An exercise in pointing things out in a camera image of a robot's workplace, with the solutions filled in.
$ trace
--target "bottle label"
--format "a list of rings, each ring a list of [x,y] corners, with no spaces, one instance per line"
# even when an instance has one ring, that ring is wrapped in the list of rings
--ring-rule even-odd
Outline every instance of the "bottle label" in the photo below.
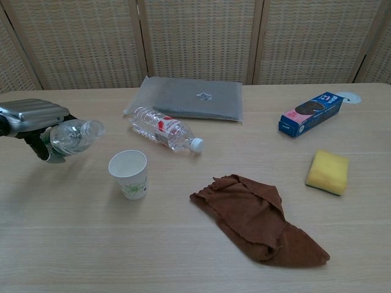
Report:
[[[162,119],[157,122],[155,125],[155,138],[157,141],[169,146],[169,134],[171,130],[173,130],[176,125],[178,125],[180,121],[169,117],[165,116]]]

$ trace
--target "cardboard box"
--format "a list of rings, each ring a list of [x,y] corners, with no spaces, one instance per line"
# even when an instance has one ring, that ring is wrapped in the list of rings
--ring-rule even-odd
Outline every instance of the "cardboard box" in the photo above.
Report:
[[[339,112],[343,98],[323,93],[282,114],[279,130],[292,137],[300,136]]]

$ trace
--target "woven panel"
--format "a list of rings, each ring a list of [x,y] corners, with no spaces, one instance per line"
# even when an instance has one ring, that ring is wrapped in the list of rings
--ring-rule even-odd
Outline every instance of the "woven panel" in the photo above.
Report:
[[[144,0],[156,76],[245,83],[255,0]]]
[[[34,83],[0,20],[0,93],[34,89]]]
[[[271,0],[259,84],[346,82],[381,0]]]
[[[51,89],[141,84],[127,0],[10,3]]]
[[[363,81],[391,84],[391,23],[375,51]]]

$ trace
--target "paper cup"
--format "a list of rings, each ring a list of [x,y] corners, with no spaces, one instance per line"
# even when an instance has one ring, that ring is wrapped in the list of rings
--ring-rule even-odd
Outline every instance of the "paper cup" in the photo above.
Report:
[[[127,150],[116,154],[109,163],[109,173],[129,200],[147,194],[147,157],[141,151]]]

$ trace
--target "brown cloth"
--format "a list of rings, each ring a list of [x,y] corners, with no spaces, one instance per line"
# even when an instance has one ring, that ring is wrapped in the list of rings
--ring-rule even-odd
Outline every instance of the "brown cloth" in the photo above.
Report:
[[[275,186],[231,175],[190,199],[212,216],[243,253],[270,266],[315,267],[330,259],[303,230],[285,220]]]

